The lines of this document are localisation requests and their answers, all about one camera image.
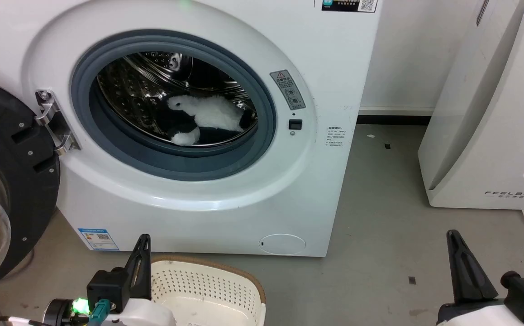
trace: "washing machine door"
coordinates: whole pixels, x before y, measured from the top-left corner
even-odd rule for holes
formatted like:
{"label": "washing machine door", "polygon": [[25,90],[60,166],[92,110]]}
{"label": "washing machine door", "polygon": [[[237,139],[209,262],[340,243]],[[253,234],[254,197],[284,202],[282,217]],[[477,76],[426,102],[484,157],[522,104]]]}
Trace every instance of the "washing machine door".
{"label": "washing machine door", "polygon": [[55,210],[59,158],[49,130],[0,88],[0,279],[30,252]]}

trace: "brown basket rim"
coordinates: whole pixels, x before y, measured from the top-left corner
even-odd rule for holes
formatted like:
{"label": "brown basket rim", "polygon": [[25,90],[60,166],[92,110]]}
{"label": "brown basket rim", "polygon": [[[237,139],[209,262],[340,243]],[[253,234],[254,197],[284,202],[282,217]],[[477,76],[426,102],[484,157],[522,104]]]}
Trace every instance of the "brown basket rim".
{"label": "brown basket rim", "polygon": [[245,272],[238,268],[233,268],[232,266],[219,264],[217,262],[212,262],[211,260],[206,260],[202,258],[193,258],[193,257],[188,257],[188,256],[173,256],[170,254],[161,254],[159,256],[152,257],[152,264],[157,263],[157,262],[164,262],[168,260],[173,261],[173,262],[204,265],[210,268],[218,268],[226,272],[234,273],[244,278],[247,278],[250,282],[254,284],[254,286],[258,290],[258,294],[260,295],[260,303],[264,303],[264,305],[266,304],[266,294],[264,293],[264,288],[262,287],[262,284],[260,284],[260,281],[258,281],[258,279],[254,277],[254,275],[248,272]]}

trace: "qr code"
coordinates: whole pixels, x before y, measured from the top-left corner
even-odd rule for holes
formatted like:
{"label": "qr code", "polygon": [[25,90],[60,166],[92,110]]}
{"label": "qr code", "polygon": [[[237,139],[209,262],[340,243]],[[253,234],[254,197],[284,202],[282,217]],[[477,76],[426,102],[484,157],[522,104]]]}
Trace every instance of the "qr code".
{"label": "qr code", "polygon": [[374,12],[375,5],[376,0],[361,0],[361,7],[359,8],[359,11]]}

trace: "black baseboard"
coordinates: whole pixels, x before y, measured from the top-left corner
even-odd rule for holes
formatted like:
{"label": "black baseboard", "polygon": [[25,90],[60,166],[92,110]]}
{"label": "black baseboard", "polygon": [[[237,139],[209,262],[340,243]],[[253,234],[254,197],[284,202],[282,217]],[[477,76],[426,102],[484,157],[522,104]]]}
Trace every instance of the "black baseboard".
{"label": "black baseboard", "polygon": [[430,116],[421,115],[359,115],[357,124],[427,126]]}

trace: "floor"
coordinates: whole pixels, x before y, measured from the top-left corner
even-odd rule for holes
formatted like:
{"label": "floor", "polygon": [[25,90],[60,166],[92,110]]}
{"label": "floor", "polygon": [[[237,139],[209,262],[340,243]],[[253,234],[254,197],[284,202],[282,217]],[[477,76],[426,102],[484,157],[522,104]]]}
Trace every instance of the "floor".
{"label": "floor", "polygon": [[[438,307],[453,299],[445,233],[457,229],[504,297],[500,276],[511,269],[524,275],[521,213],[430,207],[417,161],[424,132],[357,126],[326,258],[196,256],[256,276],[268,326],[434,325]],[[0,307],[41,318],[51,299],[85,297],[97,270],[122,266],[127,257],[86,249],[57,213],[32,264],[0,282]]]}

